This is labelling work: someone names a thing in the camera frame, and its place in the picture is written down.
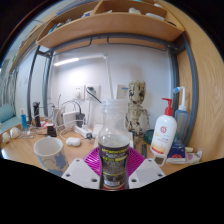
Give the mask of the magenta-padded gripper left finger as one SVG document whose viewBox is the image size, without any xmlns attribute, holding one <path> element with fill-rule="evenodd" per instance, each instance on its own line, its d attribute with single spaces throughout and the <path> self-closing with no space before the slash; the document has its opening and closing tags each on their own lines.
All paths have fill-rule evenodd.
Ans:
<svg viewBox="0 0 224 224">
<path fill-rule="evenodd" d="M 100 175 L 99 149 L 94 148 L 83 159 L 74 159 L 62 178 L 84 188 L 99 189 Z"/>
</svg>

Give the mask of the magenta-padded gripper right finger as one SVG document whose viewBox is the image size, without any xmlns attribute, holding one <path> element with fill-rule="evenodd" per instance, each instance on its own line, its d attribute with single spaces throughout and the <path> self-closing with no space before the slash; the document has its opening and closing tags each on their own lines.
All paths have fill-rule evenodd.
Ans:
<svg viewBox="0 0 224 224">
<path fill-rule="evenodd" d="M 145 159 L 133 148 L 129 148 L 126 175 L 129 189 L 141 188 L 165 176 L 152 158 Z"/>
</svg>

